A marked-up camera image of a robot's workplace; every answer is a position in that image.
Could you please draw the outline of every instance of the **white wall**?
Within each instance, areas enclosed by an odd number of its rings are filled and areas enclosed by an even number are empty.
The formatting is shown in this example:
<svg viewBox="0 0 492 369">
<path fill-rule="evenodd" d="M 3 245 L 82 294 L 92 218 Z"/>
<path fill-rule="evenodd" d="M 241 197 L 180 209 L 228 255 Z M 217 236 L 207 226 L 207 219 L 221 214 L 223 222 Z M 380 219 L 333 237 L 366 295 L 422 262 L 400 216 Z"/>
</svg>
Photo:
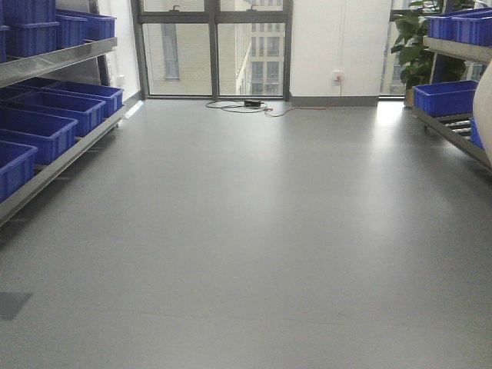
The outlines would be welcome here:
<svg viewBox="0 0 492 369">
<path fill-rule="evenodd" d="M 391 0 L 294 0 L 291 93 L 378 96 Z"/>
<path fill-rule="evenodd" d="M 138 79 L 137 52 L 135 50 L 135 33 L 131 15 L 130 0 L 99 0 L 99 11 L 104 15 L 116 17 L 115 35 L 118 38 L 118 47 L 115 52 L 107 55 L 109 78 L 111 85 L 125 90 L 123 99 L 131 97 L 140 91 Z M 124 83 L 118 76 L 124 76 Z"/>
</svg>

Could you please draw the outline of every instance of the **shelf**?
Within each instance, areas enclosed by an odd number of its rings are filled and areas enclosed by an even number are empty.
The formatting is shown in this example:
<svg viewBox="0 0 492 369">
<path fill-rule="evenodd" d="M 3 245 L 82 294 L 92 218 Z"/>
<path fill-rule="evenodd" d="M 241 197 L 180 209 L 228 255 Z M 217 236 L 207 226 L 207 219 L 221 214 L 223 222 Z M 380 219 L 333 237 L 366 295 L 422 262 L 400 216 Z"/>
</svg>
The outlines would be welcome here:
<svg viewBox="0 0 492 369">
<path fill-rule="evenodd" d="M 112 51 L 116 45 L 117 38 L 107 38 L 74 46 L 73 48 L 63 48 L 55 52 L 47 52 L 30 58 L 20 58 L 1 63 L 0 87 L 95 58 Z"/>
<path fill-rule="evenodd" d="M 485 150 L 479 148 L 472 142 L 468 141 L 464 136 L 456 133 L 455 131 L 448 128 L 445 124 L 448 122 L 459 121 L 468 119 L 471 116 L 470 114 L 466 115 L 449 115 L 447 117 L 431 117 L 429 114 L 425 113 L 419 108 L 413 107 L 412 112 L 423 122 L 426 126 L 434 129 L 437 133 L 445 137 L 450 143 L 455 145 L 461 151 L 466 152 L 472 158 L 475 158 L 479 161 L 483 166 L 485 166 L 489 171 L 492 171 L 492 165 L 490 164 L 489 158 L 485 153 Z M 466 128 L 462 128 L 463 125 L 457 125 L 457 131 L 460 129 L 463 130 Z"/>
<path fill-rule="evenodd" d="M 24 186 L 0 203 L 0 227 L 17 211 L 33 199 L 44 187 L 62 173 L 71 163 L 84 154 L 93 144 L 118 125 L 118 122 L 130 109 L 130 105 L 115 112 L 98 127 L 83 137 L 50 165 L 44 167 Z"/>
<path fill-rule="evenodd" d="M 488 65 L 492 60 L 492 48 L 463 42 L 442 40 L 439 38 L 424 37 L 424 46 L 430 52 L 437 52 L 442 55 L 452 56 L 471 62 L 478 62 Z"/>
</svg>

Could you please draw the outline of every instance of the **window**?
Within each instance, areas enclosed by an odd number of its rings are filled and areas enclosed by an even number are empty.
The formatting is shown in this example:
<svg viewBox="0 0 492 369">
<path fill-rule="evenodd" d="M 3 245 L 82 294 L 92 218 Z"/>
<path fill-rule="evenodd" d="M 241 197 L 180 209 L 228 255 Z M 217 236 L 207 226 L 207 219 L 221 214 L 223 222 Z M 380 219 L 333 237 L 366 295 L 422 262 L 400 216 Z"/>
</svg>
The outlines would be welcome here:
<svg viewBox="0 0 492 369">
<path fill-rule="evenodd" d="M 179 81 L 178 38 L 176 25 L 162 25 L 162 46 L 164 48 L 165 79 Z"/>
<path fill-rule="evenodd" d="M 267 95 L 279 95 L 278 85 L 266 85 Z"/>
<path fill-rule="evenodd" d="M 267 83 L 278 83 L 280 63 L 278 61 L 267 61 Z"/>
<path fill-rule="evenodd" d="M 258 50 L 258 55 L 264 56 L 264 37 L 259 37 L 258 43 L 260 44 L 259 50 Z"/>
<path fill-rule="evenodd" d="M 251 94 L 252 95 L 263 95 L 263 83 L 252 83 L 251 84 Z"/>
<path fill-rule="evenodd" d="M 256 56 L 256 37 L 251 37 L 251 56 Z"/>
<path fill-rule="evenodd" d="M 280 55 L 280 37 L 267 38 L 267 55 L 268 56 Z"/>
<path fill-rule="evenodd" d="M 252 61 L 251 62 L 251 79 L 253 81 L 263 81 L 263 62 Z"/>
</svg>

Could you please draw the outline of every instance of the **blue plastic bin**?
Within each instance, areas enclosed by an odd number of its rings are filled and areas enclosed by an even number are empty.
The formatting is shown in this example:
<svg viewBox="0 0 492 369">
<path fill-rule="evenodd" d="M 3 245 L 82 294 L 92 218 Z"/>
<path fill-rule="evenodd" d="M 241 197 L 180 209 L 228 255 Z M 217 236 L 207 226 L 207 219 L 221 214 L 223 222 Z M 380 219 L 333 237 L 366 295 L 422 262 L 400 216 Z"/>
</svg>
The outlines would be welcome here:
<svg viewBox="0 0 492 369">
<path fill-rule="evenodd" d="M 38 91 L 23 95 L 14 101 L 16 108 L 42 114 L 77 119 L 77 136 L 86 136 L 103 121 L 106 103 L 90 98 L 57 95 Z"/>
<path fill-rule="evenodd" d="M 106 118 L 113 115 L 123 106 L 123 90 L 121 88 L 64 81 L 48 86 L 48 90 L 83 98 L 97 98 L 106 101 Z"/>
<path fill-rule="evenodd" d="M 56 9 L 56 12 L 60 15 L 69 15 L 86 19 L 85 38 L 88 40 L 99 41 L 115 36 L 115 17 L 61 9 Z"/>
<path fill-rule="evenodd" d="M 0 63 L 5 63 L 7 61 L 7 45 L 6 45 L 6 35 L 10 30 L 7 25 L 0 25 Z"/>
<path fill-rule="evenodd" d="M 415 106 L 431 116 L 473 111 L 476 81 L 457 81 L 414 87 Z"/>
<path fill-rule="evenodd" d="M 27 88 L 4 87 L 0 88 L 0 102 L 13 101 L 16 98 L 28 94 L 30 91 Z"/>
<path fill-rule="evenodd" d="M 77 120 L 0 108 L 0 140 L 38 148 L 34 163 L 48 165 L 75 143 Z"/>
<path fill-rule="evenodd" d="M 53 85 L 54 83 L 60 82 L 57 79 L 49 79 L 42 77 L 33 77 L 30 79 L 25 79 L 24 81 L 20 81 L 14 83 L 12 86 L 19 88 L 28 88 L 30 90 L 41 90 L 43 88 L 48 87 L 49 85 Z"/>
<path fill-rule="evenodd" d="M 428 16 L 429 21 L 429 37 L 442 38 L 444 40 L 456 40 L 455 26 L 452 18 L 462 15 L 472 15 L 473 13 L 485 12 L 492 8 L 468 9 L 460 10 L 459 12 L 444 13 Z"/>
<path fill-rule="evenodd" d="M 484 144 L 482 144 L 482 140 L 480 139 L 480 135 L 478 134 L 477 125 L 475 124 L 474 118 L 470 118 L 470 126 L 471 126 L 470 142 L 474 143 L 479 148 L 484 148 Z"/>
<path fill-rule="evenodd" d="M 57 48 L 70 48 L 84 43 L 85 23 L 87 20 L 80 17 L 57 14 L 56 21 L 60 23 L 60 27 L 56 32 Z"/>
<path fill-rule="evenodd" d="M 58 22 L 11 25 L 7 34 L 7 54 L 27 58 L 56 50 Z"/>
<path fill-rule="evenodd" d="M 3 0 L 5 24 L 55 21 L 55 0 Z"/>
<path fill-rule="evenodd" d="M 34 146 L 0 141 L 0 201 L 34 177 Z"/>
<path fill-rule="evenodd" d="M 492 11 L 453 17 L 455 41 L 480 46 L 492 45 Z"/>
</svg>

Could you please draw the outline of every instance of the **gray floor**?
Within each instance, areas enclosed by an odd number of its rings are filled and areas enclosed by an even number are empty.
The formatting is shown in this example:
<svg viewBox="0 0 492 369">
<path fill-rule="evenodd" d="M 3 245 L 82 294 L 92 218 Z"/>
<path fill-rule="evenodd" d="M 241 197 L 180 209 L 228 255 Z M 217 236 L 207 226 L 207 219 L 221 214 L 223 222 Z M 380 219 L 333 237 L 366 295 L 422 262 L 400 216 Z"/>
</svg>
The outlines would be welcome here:
<svg viewBox="0 0 492 369">
<path fill-rule="evenodd" d="M 0 230 L 0 368 L 490 369 L 491 220 L 398 103 L 148 101 Z"/>
</svg>

